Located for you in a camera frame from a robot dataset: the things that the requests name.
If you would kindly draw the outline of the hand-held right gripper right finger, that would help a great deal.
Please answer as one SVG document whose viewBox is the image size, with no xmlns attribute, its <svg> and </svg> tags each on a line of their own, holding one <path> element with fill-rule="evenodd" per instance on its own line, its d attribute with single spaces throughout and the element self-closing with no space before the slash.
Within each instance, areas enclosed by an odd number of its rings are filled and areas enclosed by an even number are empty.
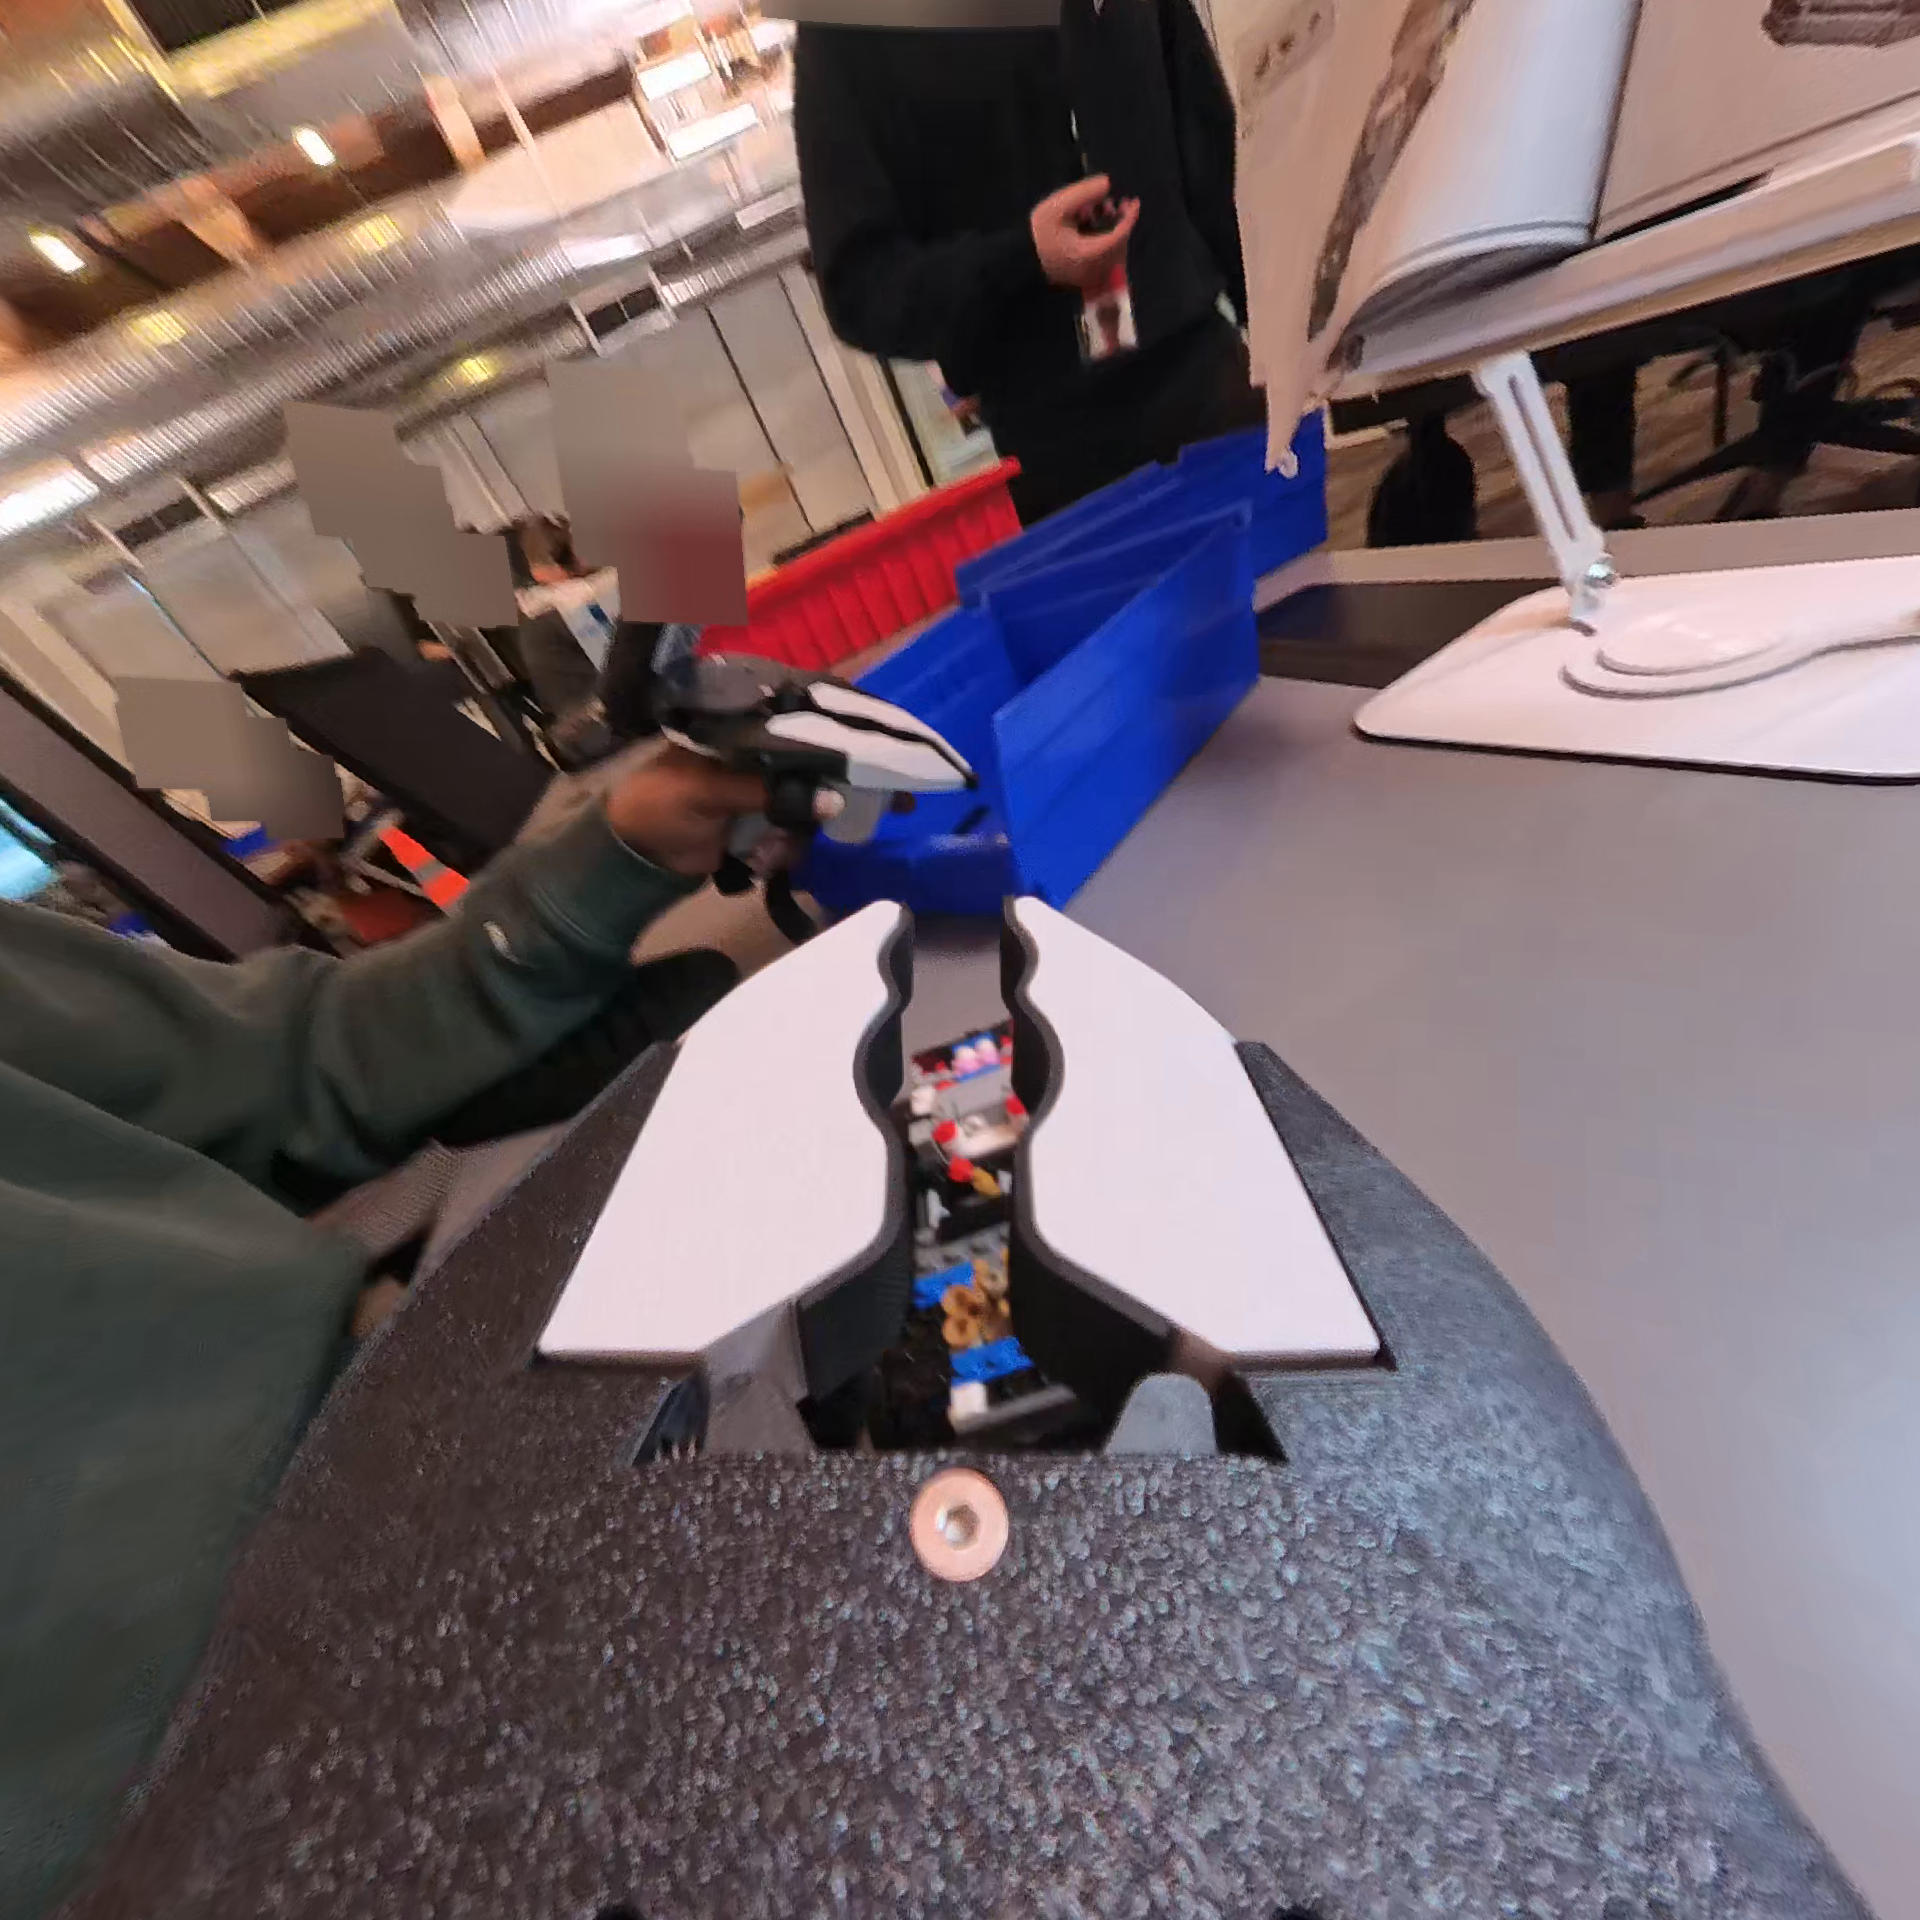
<svg viewBox="0 0 1920 1920">
<path fill-rule="evenodd" d="M 1041 897 L 1002 908 L 1025 1126 L 1011 1327 L 1097 1448 L 1278 1448 L 1258 1383 L 1380 1332 L 1233 1036 Z"/>
</svg>

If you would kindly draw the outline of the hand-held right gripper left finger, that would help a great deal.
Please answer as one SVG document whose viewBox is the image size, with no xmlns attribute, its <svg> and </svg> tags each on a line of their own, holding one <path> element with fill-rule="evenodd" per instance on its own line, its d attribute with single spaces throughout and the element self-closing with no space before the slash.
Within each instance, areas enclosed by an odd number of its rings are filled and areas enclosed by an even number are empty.
<svg viewBox="0 0 1920 1920">
<path fill-rule="evenodd" d="M 909 972 L 909 910 L 869 906 L 686 1031 L 540 1361 L 686 1379 L 706 1448 L 842 1440 L 914 1279 L 892 1116 Z"/>
</svg>

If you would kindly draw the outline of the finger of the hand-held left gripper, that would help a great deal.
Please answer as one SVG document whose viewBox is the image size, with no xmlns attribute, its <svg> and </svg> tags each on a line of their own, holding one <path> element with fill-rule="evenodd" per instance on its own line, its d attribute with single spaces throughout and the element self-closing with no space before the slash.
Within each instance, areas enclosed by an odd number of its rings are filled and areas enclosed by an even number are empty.
<svg viewBox="0 0 1920 1920">
<path fill-rule="evenodd" d="M 840 678 L 791 678 L 769 694 L 768 732 L 801 737 L 801 723 L 909 737 L 909 716 L 903 708 L 879 702 Z"/>
<path fill-rule="evenodd" d="M 783 748 L 810 748 L 842 765 L 842 780 L 889 793 L 976 789 L 971 765 L 909 716 L 773 716 L 765 735 Z"/>
</svg>

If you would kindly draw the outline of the blue plastic bin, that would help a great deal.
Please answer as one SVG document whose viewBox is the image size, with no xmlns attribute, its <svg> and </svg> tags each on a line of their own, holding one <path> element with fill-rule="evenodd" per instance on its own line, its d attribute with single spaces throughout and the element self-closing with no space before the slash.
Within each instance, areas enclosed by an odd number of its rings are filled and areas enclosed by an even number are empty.
<svg viewBox="0 0 1920 1920">
<path fill-rule="evenodd" d="M 1290 470 L 1268 468 L 1262 458 L 1262 429 L 1244 429 L 1189 445 L 1172 465 L 1137 468 L 962 562 L 958 601 L 971 604 L 1027 573 L 1133 549 L 1236 511 L 1248 511 L 1250 569 L 1260 581 L 1327 535 L 1323 416 L 1300 424 Z"/>
<path fill-rule="evenodd" d="M 969 757 L 865 846 L 818 839 L 801 893 L 994 918 L 1068 906 L 1260 676 L 1248 503 L 1078 547 L 946 610 L 859 676 Z"/>
</svg>

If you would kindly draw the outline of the black lego car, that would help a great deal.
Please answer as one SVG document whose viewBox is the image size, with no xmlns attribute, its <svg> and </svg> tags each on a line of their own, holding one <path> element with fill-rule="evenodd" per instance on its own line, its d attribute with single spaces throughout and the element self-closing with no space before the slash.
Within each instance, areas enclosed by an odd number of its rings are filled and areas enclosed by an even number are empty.
<svg viewBox="0 0 1920 1920">
<path fill-rule="evenodd" d="M 909 1279 L 902 1332 L 869 1376 L 869 1448 L 1016 1453 L 1087 1438 L 1087 1404 L 1016 1336 L 1008 1228 L 1027 1106 L 1016 1091 L 1011 1018 L 914 1053 L 892 1116 L 903 1144 Z"/>
</svg>

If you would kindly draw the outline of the person's left forearm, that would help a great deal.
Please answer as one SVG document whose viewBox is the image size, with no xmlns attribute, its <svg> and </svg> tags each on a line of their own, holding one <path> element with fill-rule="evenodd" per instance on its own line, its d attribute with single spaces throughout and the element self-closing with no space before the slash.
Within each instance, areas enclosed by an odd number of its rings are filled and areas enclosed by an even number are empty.
<svg viewBox="0 0 1920 1920">
<path fill-rule="evenodd" d="M 465 1101 L 605 1011 L 677 889 L 613 866 L 594 809 L 499 859 L 440 925 L 286 990 L 272 1186 L 301 1208 L 405 1163 Z"/>
</svg>

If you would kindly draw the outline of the lego instruction booklet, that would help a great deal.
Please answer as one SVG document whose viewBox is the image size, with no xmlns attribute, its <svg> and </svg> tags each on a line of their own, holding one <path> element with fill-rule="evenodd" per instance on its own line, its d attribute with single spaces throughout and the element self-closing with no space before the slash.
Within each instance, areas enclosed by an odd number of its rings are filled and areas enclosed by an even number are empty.
<svg viewBox="0 0 1920 1920">
<path fill-rule="evenodd" d="M 1915 3 L 1212 3 L 1268 465 L 1373 335 L 1915 107 Z"/>
</svg>

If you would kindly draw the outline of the person's left hand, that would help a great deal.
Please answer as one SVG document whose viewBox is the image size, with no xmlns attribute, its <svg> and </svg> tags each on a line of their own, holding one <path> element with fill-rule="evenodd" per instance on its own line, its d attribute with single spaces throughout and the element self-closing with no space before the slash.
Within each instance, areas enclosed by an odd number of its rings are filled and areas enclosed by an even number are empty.
<svg viewBox="0 0 1920 1920">
<path fill-rule="evenodd" d="M 776 824 L 761 769 L 661 746 L 613 780 L 594 806 L 594 842 L 613 866 L 695 889 L 742 863 L 749 875 L 791 869 L 825 819 L 814 802 Z"/>
</svg>

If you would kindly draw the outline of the red plastic bin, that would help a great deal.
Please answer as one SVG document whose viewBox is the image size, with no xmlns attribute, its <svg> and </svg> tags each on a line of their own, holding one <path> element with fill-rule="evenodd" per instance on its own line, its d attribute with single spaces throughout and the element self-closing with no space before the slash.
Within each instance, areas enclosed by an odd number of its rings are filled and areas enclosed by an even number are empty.
<svg viewBox="0 0 1920 1920">
<path fill-rule="evenodd" d="M 710 658 L 833 670 L 956 604 L 956 569 L 1016 538 L 1018 462 L 999 462 L 814 547 L 747 589 L 747 620 L 710 626 Z"/>
</svg>

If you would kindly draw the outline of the orange safety vest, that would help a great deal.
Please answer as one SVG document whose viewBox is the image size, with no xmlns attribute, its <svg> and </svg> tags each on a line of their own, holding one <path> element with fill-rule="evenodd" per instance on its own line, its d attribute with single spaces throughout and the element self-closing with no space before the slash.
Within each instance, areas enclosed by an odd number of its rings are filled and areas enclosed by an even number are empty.
<svg viewBox="0 0 1920 1920">
<path fill-rule="evenodd" d="M 450 910 L 465 894 L 465 875 L 446 869 L 428 846 L 394 824 L 375 830 L 375 842 L 411 880 L 422 897 L 436 910 Z"/>
</svg>

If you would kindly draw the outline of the person's green sweatshirt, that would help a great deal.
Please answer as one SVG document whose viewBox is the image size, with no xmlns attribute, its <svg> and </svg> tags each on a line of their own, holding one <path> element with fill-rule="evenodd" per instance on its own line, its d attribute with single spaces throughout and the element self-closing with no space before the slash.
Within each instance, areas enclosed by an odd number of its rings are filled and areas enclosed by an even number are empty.
<svg viewBox="0 0 1920 1920">
<path fill-rule="evenodd" d="M 494 1071 L 453 925 L 201 963 L 2 906 L 2 1916 L 118 1827 L 339 1358 L 364 1258 L 314 1191 Z"/>
</svg>

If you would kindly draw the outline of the white booklet stand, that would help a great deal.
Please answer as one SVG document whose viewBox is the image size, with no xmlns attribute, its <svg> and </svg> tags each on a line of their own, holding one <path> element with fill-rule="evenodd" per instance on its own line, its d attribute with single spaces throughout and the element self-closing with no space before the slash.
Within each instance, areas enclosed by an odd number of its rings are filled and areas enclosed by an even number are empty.
<svg viewBox="0 0 1920 1920">
<path fill-rule="evenodd" d="M 1470 371 L 1547 547 L 1533 591 L 1373 694 L 1393 748 L 1915 783 L 1915 549 L 1620 575 L 1578 501 L 1532 351 L 1857 266 L 1915 240 L 1915 107 L 1886 107 L 1741 195 L 1404 321 L 1352 387 Z"/>
</svg>

